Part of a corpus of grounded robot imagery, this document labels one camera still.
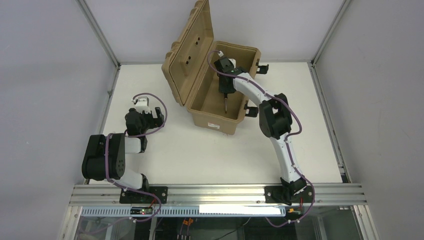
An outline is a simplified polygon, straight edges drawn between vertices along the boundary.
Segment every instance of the gray wall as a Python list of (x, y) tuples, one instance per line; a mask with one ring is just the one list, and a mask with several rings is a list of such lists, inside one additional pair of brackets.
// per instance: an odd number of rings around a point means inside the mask
[[(121, 62), (162, 62), (196, 0), (86, 0)], [(343, 0), (209, 0), (215, 40), (263, 60), (314, 57)]]
[(0, 239), (58, 237), (114, 67), (74, 0), (0, 0)]
[(424, 1), (354, 0), (317, 63), (381, 239), (424, 236)]

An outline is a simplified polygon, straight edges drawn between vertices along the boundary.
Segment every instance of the aluminum frame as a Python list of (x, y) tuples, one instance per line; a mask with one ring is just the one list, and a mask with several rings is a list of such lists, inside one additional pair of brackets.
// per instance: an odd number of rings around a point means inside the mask
[(363, 240), (380, 240), (368, 205), (353, 206), (357, 228)]
[(333, 126), (333, 121), (331, 119), (330, 109), (327, 104), (326, 96), (323, 92), (322, 84), (320, 82), (320, 79), (318, 78), (315, 65), (310, 62), (307, 65), (309, 67), (309, 72), (312, 77), (313, 85), (315, 86), (316, 95), (318, 96), (319, 105), (321, 106), (321, 112), (324, 116), (328, 135), (330, 136), (332, 149), (334, 151), (337, 163), (339, 164), (340, 174), (342, 176), (346, 175), (348, 182), (351, 182), (351, 176), (349, 174), (348, 167), (346, 166), (345, 161), (343, 159), (342, 150), (340, 148), (339, 141), (337, 140), (336, 131)]
[[(197, 207), (202, 204), (243, 206), (284, 206), (265, 203), (265, 186), (278, 184), (170, 184), (166, 206)], [(366, 205), (363, 188), (358, 183), (315, 183), (314, 206)], [(120, 204), (121, 189), (111, 184), (75, 185), (69, 206), (145, 206)]]

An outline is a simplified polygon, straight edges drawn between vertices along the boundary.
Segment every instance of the black mounting bracket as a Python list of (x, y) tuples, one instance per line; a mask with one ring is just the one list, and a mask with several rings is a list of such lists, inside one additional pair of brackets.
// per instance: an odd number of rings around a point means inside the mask
[[(167, 186), (151, 186), (149, 193), (156, 195), (162, 204), (168, 201), (168, 187)], [(133, 192), (130, 190), (120, 191), (119, 203), (120, 204), (151, 204), (155, 198), (149, 195)]]
[(296, 181), (287, 182), (280, 177), (280, 180), (281, 186), (266, 186), (264, 188), (267, 204), (278, 203), (291, 206), (292, 203), (300, 203), (301, 198), (304, 203), (312, 202), (312, 187), (306, 184), (305, 179), (299, 178)]
[(283, 186), (266, 186), (264, 188), (265, 203), (267, 204), (286, 204), (291, 206), (293, 203), (300, 203), (301, 198), (303, 203), (312, 203), (313, 194), (312, 187), (306, 186), (302, 192), (291, 196), (290, 200), (281, 199), (281, 196), (285, 194)]

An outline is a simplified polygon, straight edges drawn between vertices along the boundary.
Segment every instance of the metal extrusion bar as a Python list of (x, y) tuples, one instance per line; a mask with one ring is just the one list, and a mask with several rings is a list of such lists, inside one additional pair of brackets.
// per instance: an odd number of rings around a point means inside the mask
[(321, 57), (321, 54), (323, 53), (324, 49), (327, 46), (327, 43), (329, 42), (330, 38), (332, 37), (334, 30), (337, 28), (337, 26), (340, 23), (340, 20), (342, 19), (343, 15), (345, 14), (346, 10), (348, 9), (349, 5), (351, 4), (352, 0), (344, 0), (341, 4), (340, 8), (338, 9), (337, 14), (334, 17), (334, 20), (331, 23), (330, 28), (328, 29), (327, 33), (325, 34), (324, 39), (322, 40), (321, 44), (319, 45), (318, 51), (315, 53), (315, 56), (312, 59), (312, 63), (315, 65), (317, 64), (318, 60)]
[(98, 40), (100, 41), (100, 44), (104, 48), (104, 51), (109, 56), (110, 60), (113, 62), (116, 68), (120, 66), (120, 63), (118, 62), (118, 59), (116, 55), (114, 54), (114, 51), (112, 51), (111, 46), (109, 45), (108, 41), (106, 40), (105, 35), (103, 34), (102, 30), (100, 29), (99, 24), (97, 23), (92, 11), (90, 10), (90, 7), (88, 6), (86, 0), (76, 0), (76, 2), (79, 4), (79, 7), (82, 10), (82, 13), (84, 13), (85, 17), (87, 18), (88, 23), (90, 24), (94, 34), (97, 36)]
[(380, 240), (370, 208), (365, 205), (353, 206), (353, 212), (356, 215), (356, 223), (362, 234), (363, 240)]
[(331, 145), (334, 151), (335, 158), (337, 160), (337, 163), (343, 166), (344, 173), (346, 174), (347, 179), (350, 181), (351, 176), (349, 174), (349, 170), (343, 159), (339, 141), (337, 139), (336, 131), (333, 126), (333, 121), (331, 119), (330, 110), (327, 105), (327, 100), (323, 93), (323, 88), (318, 78), (317, 71), (311, 63), (308, 63), (307, 65), (309, 66), (310, 75), (312, 77), (313, 85), (315, 86), (316, 95), (318, 96), (319, 105), (321, 106), (321, 111), (324, 116), (325, 125), (327, 126), (328, 135), (330, 136)]
[(75, 238), (82, 210), (82, 206), (69, 206), (67, 208), (66, 215), (60, 229), (60, 240), (73, 240)]
[[(281, 206), (265, 203), (264, 187), (272, 184), (175, 184), (168, 185), (166, 206), (235, 204), (243, 206)], [(314, 206), (366, 205), (364, 191), (357, 183), (316, 183)], [(121, 189), (109, 184), (75, 185), (69, 206), (143, 206), (120, 204)]]

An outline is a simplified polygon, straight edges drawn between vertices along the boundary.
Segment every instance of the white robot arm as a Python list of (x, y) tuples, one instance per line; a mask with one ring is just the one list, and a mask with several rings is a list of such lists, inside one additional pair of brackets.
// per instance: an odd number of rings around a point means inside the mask
[(286, 107), (287, 98), (282, 93), (276, 95), (263, 89), (246, 70), (236, 67), (235, 59), (225, 57), (222, 52), (218, 55), (221, 58), (214, 62), (214, 70), (219, 76), (218, 91), (223, 93), (225, 101), (228, 94), (239, 91), (259, 108), (259, 127), (274, 146), (280, 165), (280, 180), (286, 189), (280, 199), (290, 202), (291, 197), (302, 192), (307, 183), (298, 166), (291, 139), (287, 138), (292, 124), (292, 115)]
[[(253, 84), (251, 84), (251, 83), (256, 83), (257, 85), (259, 85), (250, 76), (249, 73), (244, 72), (244, 73), (239, 74), (238, 76), (249, 79), (249, 82), (247, 82), (246, 80), (241, 79), (241, 78), (234, 78), (233, 79), (234, 88), (237, 91), (241, 92), (242, 94), (246, 95), (256, 106), (259, 107), (259, 105), (263, 101), (271, 100), (270, 97), (266, 96), (258, 88), (256, 88)], [(265, 90), (265, 91), (268, 94), (274, 96), (273, 93), (271, 93), (267, 90)], [(275, 153), (277, 155), (277, 159), (278, 159), (280, 171), (281, 171), (281, 178), (284, 179), (287, 183), (290, 183), (290, 182), (295, 182), (296, 180), (300, 179), (301, 176), (295, 171), (294, 167), (292, 166), (292, 162), (290, 160), (288, 149), (286, 147), (286, 142), (284, 140), (287, 134), (288, 134), (288, 132), (284, 133), (279, 139), (276, 139), (274, 137), (270, 137), (269, 139), (271, 140), (272, 145), (274, 146), (274, 149), (275, 149)], [(291, 150), (291, 156), (293, 158), (294, 164), (297, 166), (298, 162), (297, 162), (296, 156), (294, 154), (292, 142), (291, 142), (290, 139), (288, 141), (289, 141), (288, 145), (289, 145), (290, 150)]]

